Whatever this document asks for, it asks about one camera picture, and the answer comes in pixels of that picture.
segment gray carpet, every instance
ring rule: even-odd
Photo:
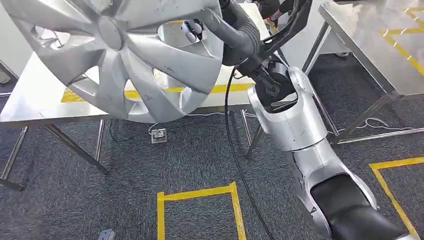
[[[321,56],[310,77],[340,127],[378,98],[372,80],[352,57]],[[424,111],[419,107],[423,105],[421,100],[416,101],[388,106],[378,117],[397,127],[421,127]],[[248,122],[251,130],[256,129],[255,119],[249,118]],[[85,122],[59,127],[94,153],[98,125]],[[193,191],[226,186],[233,181],[237,184],[247,239],[267,239],[233,161],[224,117],[185,117],[160,127],[168,130],[167,143],[150,144],[148,134],[128,142],[114,142],[106,134],[101,163],[110,170],[108,176],[99,174],[43,128],[31,128],[11,174],[11,180],[24,183],[26,191],[0,188],[0,239],[92,240],[108,228],[116,231],[117,240],[156,239],[158,192]],[[148,128],[147,124],[119,120],[113,130],[115,137],[121,139],[144,133]],[[275,238],[325,239],[314,232],[296,207],[294,180],[282,152],[265,137],[252,158],[245,159],[247,141],[239,114],[231,116],[231,131],[246,180]],[[0,128],[1,166],[18,134],[18,129]],[[422,134],[416,134],[334,149],[369,184],[380,211],[403,224],[368,164],[424,156],[423,139]],[[423,210],[417,204],[423,200],[424,189],[418,184],[423,178],[422,168],[400,167],[382,174],[417,231],[423,233]],[[405,175],[409,181],[398,181]],[[237,239],[230,196],[165,202],[165,236],[172,240]]]

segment table top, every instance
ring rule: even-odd
[[[392,99],[424,93],[424,0],[328,2],[318,11]]]
[[[256,4],[242,3],[241,6],[258,27],[261,38],[269,37]],[[195,112],[224,110],[225,90],[232,69],[232,67],[222,66],[211,94]],[[253,83],[253,80],[248,77],[233,80],[228,96],[230,107],[244,108],[250,105],[247,88]],[[134,91],[134,87],[127,86],[125,95],[128,97]],[[110,118],[113,117],[70,92],[33,53],[0,113],[0,126],[23,127]]]

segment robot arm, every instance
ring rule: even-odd
[[[295,0],[287,27],[264,41],[234,0],[219,2],[223,19],[209,11],[200,20],[225,42],[223,63],[256,82],[248,90],[250,103],[264,131],[284,150],[297,200],[312,225],[337,240],[415,239],[377,212],[371,190],[327,141],[308,77],[274,55],[306,26],[312,0]],[[296,100],[284,101],[290,94]]]

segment wheel cover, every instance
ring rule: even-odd
[[[1,2],[41,61],[63,84],[121,119],[142,123],[179,119],[206,99],[221,69],[223,43],[208,29],[203,40],[193,44],[164,40],[169,21],[199,18],[205,8],[221,15],[218,0]],[[42,38],[36,27],[70,37],[57,47],[57,38]],[[97,82],[86,75],[95,66]],[[165,83],[155,78],[157,72],[166,74]],[[126,98],[128,80],[141,100]],[[170,87],[180,90],[167,90]]]

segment stainless steel table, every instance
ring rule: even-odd
[[[254,3],[242,3],[241,6],[259,28],[261,38],[269,37],[268,30],[262,20],[261,14]],[[225,90],[232,67],[222,66],[219,77],[211,94],[194,113],[212,113],[224,111]],[[229,109],[242,111],[249,108],[250,103],[247,88],[254,84],[248,77],[234,79],[228,98]],[[125,95],[134,96],[134,88],[128,86]],[[0,127],[22,128],[19,138],[13,147],[3,174],[0,185],[22,191],[24,186],[8,181],[16,156],[24,142],[29,126],[41,125],[54,134],[63,144],[95,166],[101,173],[108,170],[100,164],[100,152],[105,128],[105,120],[113,118],[108,113],[79,99],[71,93],[41,62],[34,53],[29,59],[19,81],[0,113]],[[85,121],[100,121],[95,156],[91,156],[76,144],[70,137],[63,133],[54,124],[73,123]]]
[[[384,105],[424,94],[424,0],[328,2],[318,11],[325,23],[303,70],[310,68],[331,28],[385,92],[342,132],[315,92],[316,102],[335,135],[331,142],[344,144],[424,132],[419,128],[346,139]]]

